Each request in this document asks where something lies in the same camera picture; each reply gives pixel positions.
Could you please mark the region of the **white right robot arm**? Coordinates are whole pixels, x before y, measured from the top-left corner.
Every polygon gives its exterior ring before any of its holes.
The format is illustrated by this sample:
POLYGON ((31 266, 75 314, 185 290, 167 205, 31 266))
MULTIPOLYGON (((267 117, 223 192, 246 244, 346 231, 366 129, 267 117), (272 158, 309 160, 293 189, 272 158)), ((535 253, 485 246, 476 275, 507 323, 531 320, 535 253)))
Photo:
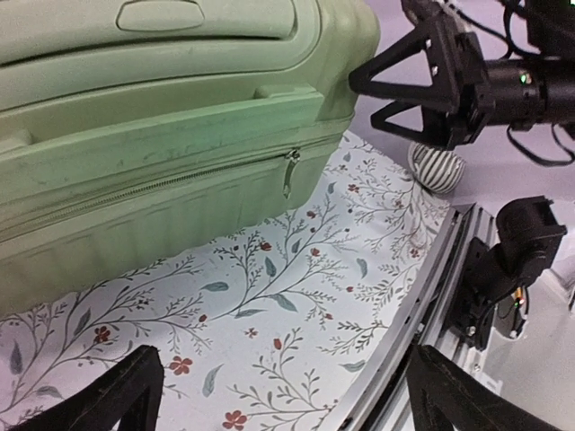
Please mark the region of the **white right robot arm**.
MULTIPOLYGON (((408 164, 417 181, 450 191, 462 174, 455 149, 487 127, 517 132, 548 125, 574 132, 574 4, 506 1, 499 38, 506 54, 486 59, 481 24, 451 1, 405 1, 413 29, 349 74, 355 93, 383 100, 373 128, 408 139, 408 164)), ((551 201, 519 198, 496 218, 499 242, 473 239, 447 318, 466 343, 487 347, 497 305, 513 299, 527 317, 528 289, 552 266, 567 229, 551 201)))

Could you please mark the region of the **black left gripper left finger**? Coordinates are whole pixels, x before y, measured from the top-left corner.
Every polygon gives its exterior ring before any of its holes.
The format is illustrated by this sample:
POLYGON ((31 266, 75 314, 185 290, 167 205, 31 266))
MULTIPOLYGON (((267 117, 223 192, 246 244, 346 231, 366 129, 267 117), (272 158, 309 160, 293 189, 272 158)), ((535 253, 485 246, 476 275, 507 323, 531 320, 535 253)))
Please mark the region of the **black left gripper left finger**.
POLYGON ((143 345, 77 394, 13 429, 155 430, 163 387, 158 349, 143 345))

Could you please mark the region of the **green hard-shell suitcase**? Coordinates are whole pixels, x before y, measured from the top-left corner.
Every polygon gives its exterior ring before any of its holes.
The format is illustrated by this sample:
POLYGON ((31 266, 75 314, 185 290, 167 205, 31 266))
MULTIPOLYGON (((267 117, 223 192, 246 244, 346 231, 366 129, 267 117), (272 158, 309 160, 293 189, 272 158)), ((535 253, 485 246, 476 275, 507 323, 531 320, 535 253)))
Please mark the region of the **green hard-shell suitcase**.
POLYGON ((363 1, 2 2, 1 313, 301 207, 379 39, 363 1))

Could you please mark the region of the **metal suitcase zipper pull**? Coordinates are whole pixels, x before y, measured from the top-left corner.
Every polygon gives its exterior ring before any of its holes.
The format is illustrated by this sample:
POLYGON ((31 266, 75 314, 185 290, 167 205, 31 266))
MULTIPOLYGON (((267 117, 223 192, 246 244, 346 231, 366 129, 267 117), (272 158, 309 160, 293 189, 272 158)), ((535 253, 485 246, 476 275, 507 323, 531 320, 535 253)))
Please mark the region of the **metal suitcase zipper pull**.
POLYGON ((285 170, 284 182, 283 182, 283 191, 282 191, 285 199, 288 199, 290 197, 291 190, 292 190, 292 177, 293 177, 294 171, 295 171, 296 166, 298 165, 300 159, 301 159, 301 154, 300 154, 298 149, 292 149, 286 155, 287 167, 285 170))

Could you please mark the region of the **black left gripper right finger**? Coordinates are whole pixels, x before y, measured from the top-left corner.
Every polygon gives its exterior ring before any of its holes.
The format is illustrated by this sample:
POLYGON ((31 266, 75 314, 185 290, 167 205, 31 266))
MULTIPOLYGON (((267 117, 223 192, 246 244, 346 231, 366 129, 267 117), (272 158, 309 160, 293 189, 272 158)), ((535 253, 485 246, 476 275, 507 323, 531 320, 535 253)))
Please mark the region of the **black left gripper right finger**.
POLYGON ((417 431, 556 428, 489 391, 432 346, 413 348, 408 390, 417 431))

